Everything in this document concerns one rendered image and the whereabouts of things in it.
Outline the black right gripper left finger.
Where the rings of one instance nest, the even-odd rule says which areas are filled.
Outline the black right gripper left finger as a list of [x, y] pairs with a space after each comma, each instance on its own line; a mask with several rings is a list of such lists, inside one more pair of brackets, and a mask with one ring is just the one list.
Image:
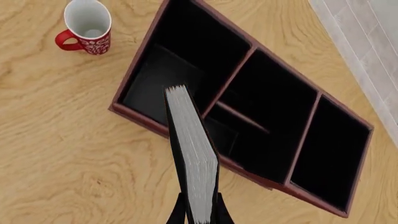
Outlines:
[[186, 202], [185, 194], [180, 192], [167, 224], [185, 224]]

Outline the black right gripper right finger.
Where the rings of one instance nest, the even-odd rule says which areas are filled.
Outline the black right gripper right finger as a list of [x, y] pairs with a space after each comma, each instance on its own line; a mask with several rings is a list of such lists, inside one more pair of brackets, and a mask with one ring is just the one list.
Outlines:
[[235, 224], [220, 192], [215, 195], [215, 199], [213, 200], [210, 224]]

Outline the black book with grey pages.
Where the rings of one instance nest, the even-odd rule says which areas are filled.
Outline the black book with grey pages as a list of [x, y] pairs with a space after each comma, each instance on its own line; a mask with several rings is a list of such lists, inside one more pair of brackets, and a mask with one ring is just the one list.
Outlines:
[[169, 139], [189, 224], [216, 224], [219, 160], [185, 85], [164, 90]]

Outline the red-brown desk caddy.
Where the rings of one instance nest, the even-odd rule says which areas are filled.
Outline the red-brown desk caddy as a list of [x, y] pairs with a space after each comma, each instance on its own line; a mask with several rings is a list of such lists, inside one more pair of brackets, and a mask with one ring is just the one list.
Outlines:
[[204, 0], [163, 0], [109, 108], [168, 136], [182, 84], [225, 167], [348, 216], [373, 127]]

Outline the red patterned mug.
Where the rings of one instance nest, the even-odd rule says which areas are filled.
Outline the red patterned mug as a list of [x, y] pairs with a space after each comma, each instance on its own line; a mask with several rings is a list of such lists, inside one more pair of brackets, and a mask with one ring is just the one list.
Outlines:
[[84, 50], [91, 55], [105, 54], [111, 46], [112, 18], [98, 0], [72, 0], [63, 18], [67, 30], [55, 37], [62, 50]]

